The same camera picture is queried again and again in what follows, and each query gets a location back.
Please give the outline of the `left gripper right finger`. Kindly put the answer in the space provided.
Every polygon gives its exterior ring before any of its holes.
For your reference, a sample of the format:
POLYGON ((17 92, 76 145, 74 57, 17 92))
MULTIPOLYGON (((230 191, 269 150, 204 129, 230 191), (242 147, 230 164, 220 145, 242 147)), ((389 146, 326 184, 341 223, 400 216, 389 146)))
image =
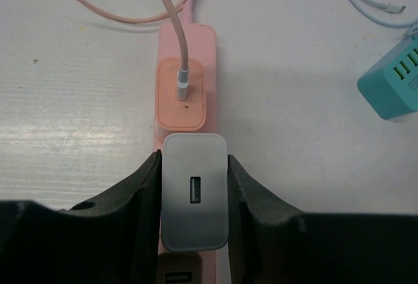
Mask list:
POLYGON ((310 213, 228 158, 233 283, 416 283, 417 217, 310 213))

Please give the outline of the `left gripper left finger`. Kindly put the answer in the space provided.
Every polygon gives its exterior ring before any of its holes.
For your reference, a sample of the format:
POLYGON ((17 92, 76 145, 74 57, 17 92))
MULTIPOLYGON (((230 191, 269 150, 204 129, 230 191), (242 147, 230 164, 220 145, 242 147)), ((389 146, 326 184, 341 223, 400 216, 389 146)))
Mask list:
POLYGON ((2 283, 154 283, 160 151, 130 176, 68 210, 1 202, 2 283))

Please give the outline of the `white charger plug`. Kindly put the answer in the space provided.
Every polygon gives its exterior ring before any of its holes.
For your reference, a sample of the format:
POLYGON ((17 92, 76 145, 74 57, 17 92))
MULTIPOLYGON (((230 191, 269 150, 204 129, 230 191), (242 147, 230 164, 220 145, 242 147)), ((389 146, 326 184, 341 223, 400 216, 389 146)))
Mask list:
POLYGON ((210 251, 229 237, 228 154, 218 134, 174 133, 163 142, 161 239, 173 252, 210 251))

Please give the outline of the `salmon pink charger plug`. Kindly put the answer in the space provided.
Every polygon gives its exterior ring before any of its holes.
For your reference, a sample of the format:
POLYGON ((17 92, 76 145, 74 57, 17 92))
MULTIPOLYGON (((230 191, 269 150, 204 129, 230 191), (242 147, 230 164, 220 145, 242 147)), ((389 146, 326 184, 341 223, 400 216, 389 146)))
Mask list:
POLYGON ((155 122, 166 132, 193 132, 206 121, 206 92, 204 69, 195 59, 189 61, 187 97, 177 99, 177 72, 180 60, 169 57, 156 68, 155 122))

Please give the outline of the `teal power strip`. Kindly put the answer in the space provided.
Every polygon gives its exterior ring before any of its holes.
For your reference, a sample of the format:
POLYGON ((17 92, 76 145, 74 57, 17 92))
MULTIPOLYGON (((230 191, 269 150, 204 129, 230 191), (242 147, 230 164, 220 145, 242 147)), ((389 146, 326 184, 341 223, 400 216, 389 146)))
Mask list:
POLYGON ((357 89, 385 120, 417 111, 417 37, 408 36, 357 80, 357 89))

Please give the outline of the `pink power strip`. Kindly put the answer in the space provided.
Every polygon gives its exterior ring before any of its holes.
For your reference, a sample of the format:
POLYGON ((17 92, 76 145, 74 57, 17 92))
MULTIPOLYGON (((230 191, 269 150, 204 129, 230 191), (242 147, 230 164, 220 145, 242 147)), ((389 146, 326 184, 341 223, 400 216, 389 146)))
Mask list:
MULTIPOLYGON (((189 60, 195 59, 200 62, 204 69, 205 92, 206 92, 206 121, 199 130, 188 133, 216 133, 217 132, 217 55, 216 55, 216 32, 208 25, 196 24, 186 21, 183 29, 188 45, 189 60)), ((175 57, 180 60, 178 39, 171 23, 164 23, 159 30, 157 47, 157 65, 163 59, 175 57)), ((153 150, 163 148, 164 139, 171 133, 157 127, 154 110, 154 134, 153 150)), ((163 245, 159 246, 159 255, 172 253, 163 245)), ((201 251, 197 253, 202 258, 202 283, 216 282, 216 252, 201 251)))

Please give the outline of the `brown pink charger plug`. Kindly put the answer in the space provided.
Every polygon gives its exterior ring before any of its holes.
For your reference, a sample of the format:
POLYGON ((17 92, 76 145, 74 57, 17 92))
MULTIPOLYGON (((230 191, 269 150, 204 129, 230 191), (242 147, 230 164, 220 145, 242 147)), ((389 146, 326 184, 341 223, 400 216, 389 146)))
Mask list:
POLYGON ((156 283, 202 283, 202 258, 197 253, 162 253, 158 257, 156 283))

